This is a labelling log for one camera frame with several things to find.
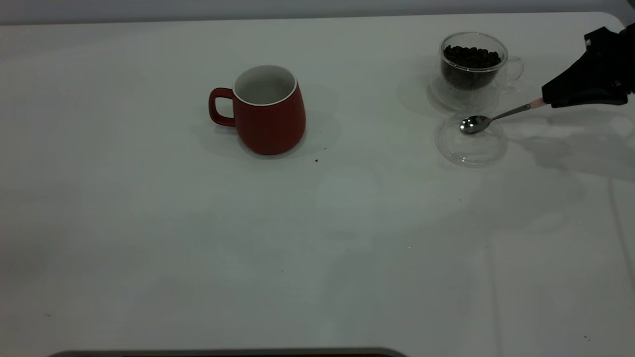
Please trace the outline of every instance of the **metal spoon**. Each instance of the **metal spoon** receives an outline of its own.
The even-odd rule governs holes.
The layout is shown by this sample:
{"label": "metal spoon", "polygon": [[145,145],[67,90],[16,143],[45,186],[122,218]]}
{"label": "metal spoon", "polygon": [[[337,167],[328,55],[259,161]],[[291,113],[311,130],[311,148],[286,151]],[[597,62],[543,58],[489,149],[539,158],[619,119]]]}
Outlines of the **metal spoon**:
{"label": "metal spoon", "polygon": [[463,119],[463,121],[461,121],[460,129],[461,129],[461,132],[466,135],[480,133],[481,131],[487,129],[487,127],[491,124],[491,122],[496,119],[500,119],[502,117],[506,117],[512,114],[528,111],[529,109],[538,108],[545,104],[546,103],[544,102],[544,100],[542,100],[542,98],[539,98],[532,101],[531,103],[521,105],[518,108],[504,112],[503,114],[499,114],[495,116],[494,118],[489,118],[484,115],[469,116]]}

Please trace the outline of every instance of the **red mug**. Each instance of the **red mug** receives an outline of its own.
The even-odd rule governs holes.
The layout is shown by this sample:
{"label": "red mug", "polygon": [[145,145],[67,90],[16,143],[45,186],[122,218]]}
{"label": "red mug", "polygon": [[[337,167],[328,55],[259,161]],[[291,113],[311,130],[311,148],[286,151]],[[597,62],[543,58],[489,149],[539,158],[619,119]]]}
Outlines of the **red mug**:
{"label": "red mug", "polygon": [[[216,98],[232,100],[233,118],[218,113]],[[274,65],[242,73],[232,89],[214,89],[210,94],[210,117],[218,125],[235,126],[244,144],[263,155],[280,154],[294,147],[306,124],[298,80]]]}

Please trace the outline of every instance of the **spoon handle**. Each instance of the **spoon handle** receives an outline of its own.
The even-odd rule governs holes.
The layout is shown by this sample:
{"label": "spoon handle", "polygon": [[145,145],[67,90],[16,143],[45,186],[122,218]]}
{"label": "spoon handle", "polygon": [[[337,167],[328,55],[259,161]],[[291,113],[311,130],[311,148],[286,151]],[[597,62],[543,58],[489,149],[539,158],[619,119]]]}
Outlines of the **spoon handle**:
{"label": "spoon handle", "polygon": [[508,116],[508,115],[512,115],[512,114],[516,114],[516,113],[520,113],[520,112],[524,112],[524,111],[528,111],[530,109],[531,109],[531,103],[527,103],[525,105],[521,105],[518,108],[514,108],[514,109],[512,109],[510,111],[506,111],[506,112],[504,112],[502,114],[499,114],[499,115],[495,116],[494,118],[492,118],[491,120],[494,121],[494,120],[500,119],[500,118],[502,118],[504,116]]}
{"label": "spoon handle", "polygon": [[516,114],[516,113],[520,113],[520,112],[524,112],[524,111],[528,111],[528,110],[533,109],[533,108],[539,108],[539,107],[541,107],[543,105],[547,105],[547,104],[545,103],[544,100],[542,100],[542,98],[538,98],[536,100],[531,101],[531,103],[528,103],[528,104],[525,104],[525,105],[521,105],[518,108],[512,109],[512,110],[507,111],[507,112],[504,112],[503,114],[499,114],[499,115],[495,116],[494,118],[492,118],[491,120],[494,121],[494,120],[500,119],[500,118],[502,118],[504,116],[508,116],[508,115],[512,115],[512,114]]}

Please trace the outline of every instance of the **table surface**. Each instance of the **table surface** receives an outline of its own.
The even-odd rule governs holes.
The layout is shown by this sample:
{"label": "table surface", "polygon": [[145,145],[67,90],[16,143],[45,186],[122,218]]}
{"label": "table surface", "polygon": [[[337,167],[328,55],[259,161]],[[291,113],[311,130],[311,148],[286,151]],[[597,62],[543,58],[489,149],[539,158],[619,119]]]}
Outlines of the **table surface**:
{"label": "table surface", "polygon": [[[499,110],[585,50],[602,13],[0,27],[0,355],[381,346],[632,356],[635,106],[502,121],[468,169],[426,81],[478,30],[526,62]],[[207,98],[289,68],[307,131],[275,157]],[[230,106],[220,102],[221,110]]]}

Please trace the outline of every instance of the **mug rim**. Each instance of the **mug rim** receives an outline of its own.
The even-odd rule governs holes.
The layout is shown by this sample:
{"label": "mug rim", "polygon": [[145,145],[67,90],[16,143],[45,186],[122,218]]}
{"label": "mug rim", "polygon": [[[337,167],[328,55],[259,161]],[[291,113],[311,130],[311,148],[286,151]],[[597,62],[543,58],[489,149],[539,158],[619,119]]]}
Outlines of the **mug rim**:
{"label": "mug rim", "polygon": [[[253,69],[264,68],[264,67],[270,67],[270,68],[277,68],[277,69],[281,69],[281,70],[283,70],[283,71],[287,72],[288,74],[290,74],[290,75],[291,75],[291,77],[293,77],[293,89],[292,89],[292,90],[289,92],[289,94],[287,94],[284,98],[282,98],[282,99],[280,99],[280,100],[277,100],[277,101],[275,101],[275,102],[272,102],[272,103],[266,103],[266,104],[256,104],[256,103],[251,103],[251,102],[248,102],[248,101],[247,101],[247,100],[245,100],[245,99],[242,99],[242,98],[238,95],[238,93],[236,93],[236,83],[238,82],[238,79],[240,79],[240,77],[241,77],[241,76],[243,76],[243,74],[245,74],[245,73],[247,73],[247,72],[249,72],[249,71],[252,71]],[[281,66],[279,66],[279,65],[270,65],[270,64],[265,64],[265,65],[258,65],[258,66],[256,66],[256,67],[249,68],[248,70],[243,71],[242,73],[240,73],[240,75],[239,75],[238,77],[236,77],[236,80],[234,81],[234,84],[232,84],[232,93],[234,94],[234,97],[236,97],[238,100],[240,100],[241,102],[243,102],[243,103],[245,103],[245,104],[247,104],[247,105],[253,105],[253,106],[255,106],[255,107],[268,107],[268,106],[270,106],[270,105],[276,105],[276,104],[278,104],[278,103],[282,103],[282,102],[284,102],[285,100],[289,99],[289,97],[290,97],[290,96],[292,96],[292,95],[295,93],[295,90],[296,90],[297,88],[298,88],[298,79],[295,77],[295,75],[294,75],[291,71],[289,71],[288,69],[286,69],[286,68],[284,68],[284,67],[281,67]]]}
{"label": "mug rim", "polygon": [[[465,35],[465,34],[474,34],[474,35],[480,35],[480,36],[485,36],[488,37],[492,40],[494,40],[496,43],[498,43],[503,50],[505,51],[504,55],[505,55],[505,60],[500,61],[499,64],[497,65],[493,65],[491,67],[487,67],[487,68],[470,68],[470,67],[464,67],[462,65],[458,65],[454,62],[452,62],[451,60],[448,60],[447,57],[445,57],[445,53],[443,53],[443,45],[445,44],[445,42],[447,42],[447,40],[455,37],[455,36],[459,36],[459,35]],[[505,63],[507,63],[507,60],[509,59],[509,51],[507,50],[507,47],[505,47],[505,44],[503,42],[501,42],[501,40],[495,38],[492,35],[488,35],[485,34],[483,32],[477,32],[477,31],[462,31],[462,32],[456,32],[454,34],[449,35],[448,37],[444,38],[443,41],[441,41],[441,44],[439,45],[439,55],[441,56],[441,59],[443,59],[443,61],[445,63],[447,63],[448,65],[456,68],[456,69],[460,69],[462,71],[466,71],[466,72],[474,72],[474,73],[487,73],[487,72],[494,72],[499,70],[501,67],[503,67],[505,65]]]}

